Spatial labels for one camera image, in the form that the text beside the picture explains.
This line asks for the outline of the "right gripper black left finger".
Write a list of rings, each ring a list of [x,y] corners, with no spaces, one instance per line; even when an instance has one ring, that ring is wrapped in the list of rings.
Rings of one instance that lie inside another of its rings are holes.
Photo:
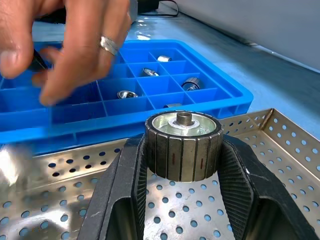
[[[147,195],[144,134],[126,140],[95,186],[77,240],[143,240]]]

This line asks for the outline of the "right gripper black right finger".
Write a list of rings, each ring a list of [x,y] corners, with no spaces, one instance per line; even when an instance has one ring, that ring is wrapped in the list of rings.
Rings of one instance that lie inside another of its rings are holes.
[[[235,240],[319,240],[283,183],[245,142],[223,137],[217,174]]]

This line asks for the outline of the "black glossy rod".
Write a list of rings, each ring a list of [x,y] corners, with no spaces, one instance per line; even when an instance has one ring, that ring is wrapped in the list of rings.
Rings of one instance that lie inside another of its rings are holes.
[[[41,55],[35,49],[33,50],[32,61],[27,69],[35,73],[48,69],[46,62],[43,60]]]

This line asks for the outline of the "blue plastic compartment tray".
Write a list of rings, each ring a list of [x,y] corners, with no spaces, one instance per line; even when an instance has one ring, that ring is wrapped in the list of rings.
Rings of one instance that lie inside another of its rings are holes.
[[[159,62],[160,55],[172,60]],[[143,68],[159,76],[141,76]],[[178,40],[126,41],[106,77],[52,107],[40,104],[32,75],[0,75],[0,144],[26,143],[35,154],[131,137],[144,131],[149,116],[168,110],[223,119],[246,113],[253,101],[248,89]],[[201,80],[201,89],[182,88],[191,77]],[[123,90],[138,97],[119,99]],[[182,106],[164,108],[175,103]]]

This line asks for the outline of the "person's bare hand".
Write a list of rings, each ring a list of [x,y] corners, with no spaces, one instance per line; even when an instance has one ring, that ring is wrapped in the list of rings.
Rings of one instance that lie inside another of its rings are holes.
[[[0,0],[0,73],[16,78],[32,62],[32,26],[35,18],[65,8],[61,49],[42,54],[53,68],[35,74],[40,102],[52,106],[81,86],[105,77],[132,21],[130,0]]]

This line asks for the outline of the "perforated metal tray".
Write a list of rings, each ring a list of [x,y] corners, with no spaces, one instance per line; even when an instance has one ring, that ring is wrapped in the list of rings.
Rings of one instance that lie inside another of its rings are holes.
[[[320,240],[320,140],[275,109],[219,120],[284,185]],[[100,177],[129,138],[32,156],[0,146],[0,240],[77,240]],[[172,181],[149,169],[143,240],[236,240],[218,168]]]

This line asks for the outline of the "grey metal stand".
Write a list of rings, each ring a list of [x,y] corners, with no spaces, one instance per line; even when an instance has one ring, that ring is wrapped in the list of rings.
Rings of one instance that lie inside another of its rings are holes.
[[[131,23],[133,24],[138,17],[138,0],[129,0],[130,6],[129,6],[129,15],[131,19]]]

